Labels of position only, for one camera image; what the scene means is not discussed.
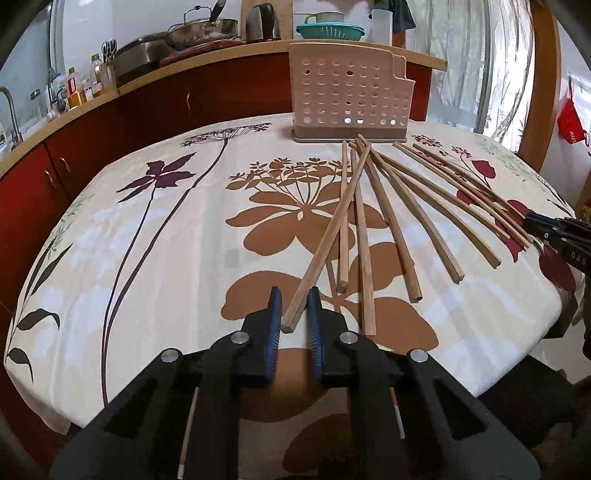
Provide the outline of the wooden cutting board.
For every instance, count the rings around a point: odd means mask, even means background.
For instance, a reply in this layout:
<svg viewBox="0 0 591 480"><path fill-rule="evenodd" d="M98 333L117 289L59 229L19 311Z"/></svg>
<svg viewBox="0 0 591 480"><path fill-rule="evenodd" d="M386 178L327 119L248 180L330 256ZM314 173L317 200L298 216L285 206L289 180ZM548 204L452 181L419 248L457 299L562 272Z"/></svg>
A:
<svg viewBox="0 0 591 480"><path fill-rule="evenodd" d="M270 3L279 19L280 39L290 40L294 38L294 7L291 0L242 0L240 6L239 28L242 39L246 38L246 18L252 8Z"/></svg>

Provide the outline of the oil bottle red label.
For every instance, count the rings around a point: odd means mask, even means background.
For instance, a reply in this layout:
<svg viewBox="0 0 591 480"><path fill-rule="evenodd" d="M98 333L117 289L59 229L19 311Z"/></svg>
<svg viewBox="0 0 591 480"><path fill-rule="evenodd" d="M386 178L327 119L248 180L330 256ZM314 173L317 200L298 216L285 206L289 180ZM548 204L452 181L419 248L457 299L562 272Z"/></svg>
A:
<svg viewBox="0 0 591 480"><path fill-rule="evenodd" d="M66 77L66 91L70 109L83 105L87 99L80 74L74 67L70 67Z"/></svg>

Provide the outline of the stainless electric kettle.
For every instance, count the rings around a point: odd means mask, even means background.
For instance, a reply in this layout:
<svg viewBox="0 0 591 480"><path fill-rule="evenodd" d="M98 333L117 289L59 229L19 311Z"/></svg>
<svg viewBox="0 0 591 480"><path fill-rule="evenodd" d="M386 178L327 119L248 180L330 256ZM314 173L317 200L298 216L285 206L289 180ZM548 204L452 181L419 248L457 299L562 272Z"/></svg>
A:
<svg viewBox="0 0 591 480"><path fill-rule="evenodd" d="M280 40L280 21L270 3L253 6L245 19L245 40L248 43Z"/></svg>

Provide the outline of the red kitchen cabinets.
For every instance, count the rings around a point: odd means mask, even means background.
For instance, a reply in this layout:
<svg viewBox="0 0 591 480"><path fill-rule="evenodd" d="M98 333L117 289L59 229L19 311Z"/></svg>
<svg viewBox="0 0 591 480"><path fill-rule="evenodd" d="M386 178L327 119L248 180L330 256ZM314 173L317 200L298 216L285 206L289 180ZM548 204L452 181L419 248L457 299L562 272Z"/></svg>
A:
<svg viewBox="0 0 591 480"><path fill-rule="evenodd" d="M103 167L197 127L290 109L287 54L247 56L158 79L34 142L1 177L1 323L51 229Z"/></svg>

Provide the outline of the steel wok with lid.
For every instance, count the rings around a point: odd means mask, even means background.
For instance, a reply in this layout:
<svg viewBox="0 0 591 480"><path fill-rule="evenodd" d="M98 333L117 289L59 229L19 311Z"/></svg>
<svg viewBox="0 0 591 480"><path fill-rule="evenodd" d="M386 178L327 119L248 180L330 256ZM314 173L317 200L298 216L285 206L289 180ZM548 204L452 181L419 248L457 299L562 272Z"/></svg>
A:
<svg viewBox="0 0 591 480"><path fill-rule="evenodd" d="M212 7L195 5L185 11L183 21L167 30L164 35L165 43L180 51L203 43L238 38L238 20L221 18L225 4L225 0L218 0ZM204 9L209 12L207 17L187 20L189 13Z"/></svg>

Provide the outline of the red induction cooker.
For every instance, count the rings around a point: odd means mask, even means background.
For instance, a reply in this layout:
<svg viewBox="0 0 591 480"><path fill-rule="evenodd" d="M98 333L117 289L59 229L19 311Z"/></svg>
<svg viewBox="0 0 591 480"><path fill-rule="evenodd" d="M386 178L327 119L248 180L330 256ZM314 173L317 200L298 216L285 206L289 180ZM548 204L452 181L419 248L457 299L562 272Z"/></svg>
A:
<svg viewBox="0 0 591 480"><path fill-rule="evenodd" d="M225 48L231 48L235 46L242 46L244 42L238 39L221 39L215 40L207 43L198 44L189 48L186 48L181 51L177 51L168 55L167 57L161 59L159 61L159 67L162 68L164 66L179 62L181 60L191 58L197 55L201 55L204 53L209 53L216 50L221 50Z"/></svg>

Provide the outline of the wooden door frame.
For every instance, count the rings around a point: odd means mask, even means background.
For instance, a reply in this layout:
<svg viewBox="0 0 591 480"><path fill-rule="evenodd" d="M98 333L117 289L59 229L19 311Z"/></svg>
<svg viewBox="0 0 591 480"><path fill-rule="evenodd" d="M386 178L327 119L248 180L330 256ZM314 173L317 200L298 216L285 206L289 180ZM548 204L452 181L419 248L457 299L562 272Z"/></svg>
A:
<svg viewBox="0 0 591 480"><path fill-rule="evenodd" d="M518 156L539 173L556 123L561 85L558 22L544 1L530 2L535 46L533 90Z"/></svg>

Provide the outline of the teal plastic colander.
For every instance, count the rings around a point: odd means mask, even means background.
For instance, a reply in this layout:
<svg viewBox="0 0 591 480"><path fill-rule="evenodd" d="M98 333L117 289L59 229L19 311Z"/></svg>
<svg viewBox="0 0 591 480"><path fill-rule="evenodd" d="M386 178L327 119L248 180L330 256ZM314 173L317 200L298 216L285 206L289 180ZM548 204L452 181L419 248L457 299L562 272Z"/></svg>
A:
<svg viewBox="0 0 591 480"><path fill-rule="evenodd" d="M366 35L363 27L341 22L301 24L295 29L301 37L310 40L360 41Z"/></svg>

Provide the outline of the red hanging bag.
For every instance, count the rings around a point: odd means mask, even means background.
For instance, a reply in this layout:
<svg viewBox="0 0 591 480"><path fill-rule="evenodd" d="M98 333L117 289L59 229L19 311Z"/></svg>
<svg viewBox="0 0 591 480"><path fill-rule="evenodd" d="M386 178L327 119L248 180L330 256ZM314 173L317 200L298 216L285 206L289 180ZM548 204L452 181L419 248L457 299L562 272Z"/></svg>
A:
<svg viewBox="0 0 591 480"><path fill-rule="evenodd" d="M583 128L573 100L572 79L568 81L568 89L562 109L557 117L559 136L568 144L584 142L589 145L588 132Z"/></svg>

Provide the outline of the dark hanging cloth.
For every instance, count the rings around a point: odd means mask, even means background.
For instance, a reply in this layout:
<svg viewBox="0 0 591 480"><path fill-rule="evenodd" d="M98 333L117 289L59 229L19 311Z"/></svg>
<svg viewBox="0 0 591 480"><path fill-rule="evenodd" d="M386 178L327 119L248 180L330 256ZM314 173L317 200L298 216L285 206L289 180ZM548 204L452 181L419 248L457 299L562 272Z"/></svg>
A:
<svg viewBox="0 0 591 480"><path fill-rule="evenodd" d="M394 33L416 28L416 23L406 0L375 0L376 10L385 10L393 14Z"/></svg>

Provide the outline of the floral tablecloth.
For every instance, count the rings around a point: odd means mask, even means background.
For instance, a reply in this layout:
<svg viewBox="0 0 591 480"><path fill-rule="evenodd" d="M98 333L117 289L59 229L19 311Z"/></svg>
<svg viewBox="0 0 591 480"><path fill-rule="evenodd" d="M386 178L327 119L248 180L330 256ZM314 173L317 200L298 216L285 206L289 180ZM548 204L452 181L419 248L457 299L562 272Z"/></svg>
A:
<svg viewBox="0 0 591 480"><path fill-rule="evenodd" d="M418 143L470 169L526 216L574 218L538 174L480 135L414 122ZM372 142L373 150L440 185L490 218L417 160ZM349 181L362 156L349 150ZM146 146L103 167L51 229L29 269L13 316L2 324L7 382L2 410L17 430L23 461L63 448L158 354L211 347L281 292L280 341L270 385L242 389L238 478L354 479L349 394L315 374L307 304L293 333L281 321L341 199L342 143L300 143L286 114L205 126ZM361 184L381 349L422 349L440 363L534 457L574 408L553 394L560 377L531 356L580 311L590 273L528 234L524 248L451 208L501 259L494 269L464 233L415 193L465 277L455 284L421 223L386 171L379 178L402 229L423 292L409 299L404 271L367 165ZM355 201L349 205L349 284L338 291L339 234L315 289L322 306L359 325Z"/></svg>

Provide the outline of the white plastic container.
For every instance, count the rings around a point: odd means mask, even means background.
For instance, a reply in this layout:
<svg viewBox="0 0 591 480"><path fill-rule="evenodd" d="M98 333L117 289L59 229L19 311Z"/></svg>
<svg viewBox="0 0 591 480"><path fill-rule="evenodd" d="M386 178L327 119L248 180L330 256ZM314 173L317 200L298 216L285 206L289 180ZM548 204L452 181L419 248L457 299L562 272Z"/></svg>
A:
<svg viewBox="0 0 591 480"><path fill-rule="evenodd" d="M372 11L372 30L370 42L391 46L393 44L393 12L390 10L374 9Z"/></svg>

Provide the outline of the steel rice cooker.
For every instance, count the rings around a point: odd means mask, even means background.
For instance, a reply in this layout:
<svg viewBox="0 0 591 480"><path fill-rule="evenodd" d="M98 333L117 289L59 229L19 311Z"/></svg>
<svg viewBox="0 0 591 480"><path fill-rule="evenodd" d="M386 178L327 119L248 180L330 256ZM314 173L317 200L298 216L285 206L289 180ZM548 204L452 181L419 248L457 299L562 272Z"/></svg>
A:
<svg viewBox="0 0 591 480"><path fill-rule="evenodd" d="M116 51L113 66L118 87L158 69L160 61L175 52L165 36L165 32L144 35Z"/></svg>

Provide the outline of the knife block with scissors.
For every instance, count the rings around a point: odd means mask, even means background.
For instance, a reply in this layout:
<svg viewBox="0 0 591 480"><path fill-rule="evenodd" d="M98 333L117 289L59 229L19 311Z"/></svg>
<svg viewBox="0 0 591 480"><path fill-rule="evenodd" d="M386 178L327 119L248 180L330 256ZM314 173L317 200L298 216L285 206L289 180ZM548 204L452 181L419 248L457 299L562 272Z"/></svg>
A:
<svg viewBox="0 0 591 480"><path fill-rule="evenodd" d="M116 51L117 41L115 39L107 40L101 45L105 82L109 90L116 88L116 74L113 63Z"/></svg>

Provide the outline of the chrome kitchen faucet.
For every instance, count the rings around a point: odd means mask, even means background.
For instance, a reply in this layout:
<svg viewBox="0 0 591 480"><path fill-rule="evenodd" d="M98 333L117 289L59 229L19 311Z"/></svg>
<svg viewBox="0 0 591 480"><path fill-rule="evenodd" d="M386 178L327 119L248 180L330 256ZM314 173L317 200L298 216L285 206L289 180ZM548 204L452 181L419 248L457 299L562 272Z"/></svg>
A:
<svg viewBox="0 0 591 480"><path fill-rule="evenodd" d="M10 119L12 122L11 149L15 150L23 142L23 136L21 134L21 131L20 131L20 128L18 125L14 100L12 98L10 91L5 86L0 86L0 92L6 97L7 102L8 102Z"/></svg>

